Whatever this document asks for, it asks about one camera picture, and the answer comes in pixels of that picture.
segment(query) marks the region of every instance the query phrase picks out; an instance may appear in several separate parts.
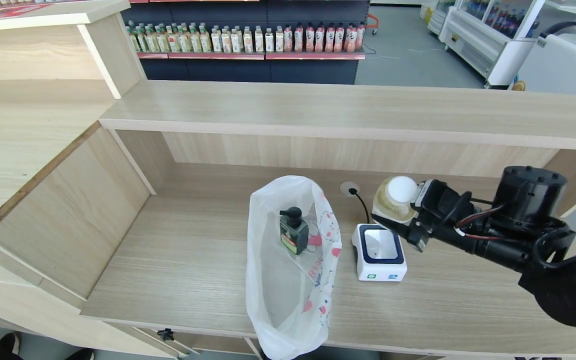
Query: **wooden counter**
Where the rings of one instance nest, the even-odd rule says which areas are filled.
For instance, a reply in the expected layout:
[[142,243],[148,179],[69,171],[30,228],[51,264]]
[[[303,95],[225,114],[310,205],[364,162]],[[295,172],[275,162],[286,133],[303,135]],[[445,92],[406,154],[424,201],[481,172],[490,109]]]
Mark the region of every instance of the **wooden counter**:
[[[384,178],[410,174],[491,199],[505,166],[531,165],[569,178],[569,214],[576,96],[148,81],[113,13],[128,2],[85,3],[0,19],[0,319],[82,347],[258,356],[249,196],[302,174],[343,235],[327,344],[576,356],[576,328],[542,313],[519,274],[439,241],[406,249],[404,282],[359,282],[350,233],[363,209],[339,191],[357,182],[370,202]],[[175,341],[158,339],[166,327]]]
[[553,93],[147,80],[100,121],[118,130],[576,150],[576,95]]
[[327,344],[397,353],[576,356],[576,328],[550,319],[519,274],[437,240],[404,248],[399,284],[357,280],[350,235],[391,174],[492,199],[505,166],[562,172],[576,207],[576,96],[510,91],[140,82],[100,118],[151,191],[82,315],[203,337],[250,337],[250,194],[307,176],[340,223],[343,251]]
[[[404,247],[408,272],[401,283],[359,281],[350,236],[365,222],[364,210],[339,184],[357,182],[372,203],[384,174],[363,171],[177,164],[135,219],[82,315],[254,337],[245,301],[249,198],[288,174],[317,182],[340,224],[343,249],[326,344],[416,354],[576,355],[576,328],[542,312],[517,285],[520,274],[441,241],[430,240],[424,253]],[[439,179],[483,199],[491,199],[498,184],[495,178]]]

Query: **red wire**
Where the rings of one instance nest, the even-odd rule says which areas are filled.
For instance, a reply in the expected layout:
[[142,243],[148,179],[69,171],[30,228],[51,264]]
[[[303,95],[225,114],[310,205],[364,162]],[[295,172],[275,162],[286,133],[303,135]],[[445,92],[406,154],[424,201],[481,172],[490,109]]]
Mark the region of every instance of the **red wire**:
[[481,240],[503,240],[503,237],[480,236],[480,235],[472,235],[472,234],[466,234],[466,237],[473,238],[473,239],[481,239]]
[[484,215],[496,212],[497,210],[501,209],[503,206],[504,205],[502,204],[502,205],[499,205],[498,207],[493,207],[491,209],[484,210],[482,212],[476,212],[474,214],[468,215],[468,216],[464,217],[463,219],[461,219],[460,221],[458,221],[457,224],[455,225],[455,228],[457,228],[457,229],[462,228],[462,227],[464,227],[464,225],[471,223],[475,219],[478,219],[480,217],[483,217]]

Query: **plastic bag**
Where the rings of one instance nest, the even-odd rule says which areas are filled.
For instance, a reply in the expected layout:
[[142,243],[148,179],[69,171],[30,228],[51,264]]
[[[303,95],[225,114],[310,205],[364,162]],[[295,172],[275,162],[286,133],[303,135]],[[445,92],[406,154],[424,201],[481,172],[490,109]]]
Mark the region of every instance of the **plastic bag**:
[[[298,207],[308,247],[295,255],[281,242],[279,211]],[[331,296],[341,251],[339,224],[310,178],[276,178],[250,196],[246,310],[265,355],[290,360],[328,339]]]

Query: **wooden countertop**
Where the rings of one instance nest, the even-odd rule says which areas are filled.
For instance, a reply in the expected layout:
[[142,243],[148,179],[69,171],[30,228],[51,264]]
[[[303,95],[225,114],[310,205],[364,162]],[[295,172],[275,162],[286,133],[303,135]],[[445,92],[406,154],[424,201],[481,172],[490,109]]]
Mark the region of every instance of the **wooden countertop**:
[[51,27],[54,25],[90,24],[130,8],[128,0],[87,0],[20,5],[28,11],[18,16],[0,18],[0,30]]
[[113,100],[103,80],[0,80],[0,207]]
[[[431,240],[424,253],[404,246],[408,272],[401,283],[360,282],[350,237],[365,221],[364,210],[339,184],[357,182],[371,204],[384,174],[366,171],[176,164],[135,219],[82,315],[254,337],[245,301],[249,199],[286,174],[315,180],[340,224],[330,346],[417,354],[576,354],[576,328],[542,312],[517,285],[520,274],[441,241]],[[494,178],[439,179],[483,199],[493,198],[498,185]]]
[[106,128],[576,150],[576,95],[484,89],[144,80]]

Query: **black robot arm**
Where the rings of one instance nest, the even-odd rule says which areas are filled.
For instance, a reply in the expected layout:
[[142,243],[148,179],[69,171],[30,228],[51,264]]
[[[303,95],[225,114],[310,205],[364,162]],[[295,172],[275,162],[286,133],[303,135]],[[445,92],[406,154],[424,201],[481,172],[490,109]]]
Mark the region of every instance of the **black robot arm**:
[[430,238],[521,273],[519,285],[554,320],[576,327],[576,256],[565,259],[576,232],[554,210],[564,176],[531,166],[509,166],[487,210],[470,191],[445,182],[419,184],[409,225],[372,214],[372,219],[423,251]]

